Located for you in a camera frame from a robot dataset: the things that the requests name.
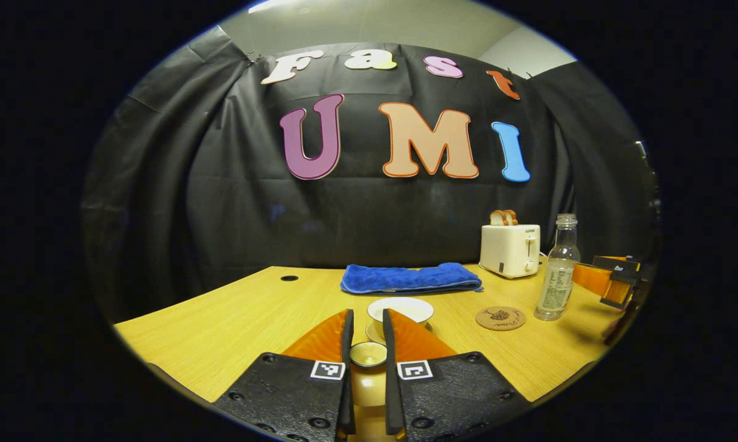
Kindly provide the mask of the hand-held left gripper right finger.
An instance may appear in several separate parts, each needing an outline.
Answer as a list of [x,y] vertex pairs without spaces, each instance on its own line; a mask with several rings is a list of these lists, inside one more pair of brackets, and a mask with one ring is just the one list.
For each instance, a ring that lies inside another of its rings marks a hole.
[[391,308],[383,332],[386,432],[397,440],[483,440],[532,408],[483,353],[458,353]]

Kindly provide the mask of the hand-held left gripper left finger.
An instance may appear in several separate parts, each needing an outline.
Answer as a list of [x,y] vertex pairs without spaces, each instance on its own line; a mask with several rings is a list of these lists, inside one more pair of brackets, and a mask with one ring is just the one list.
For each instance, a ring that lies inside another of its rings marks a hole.
[[310,329],[287,350],[264,352],[215,408],[279,441],[345,441],[355,434],[349,350],[353,311]]

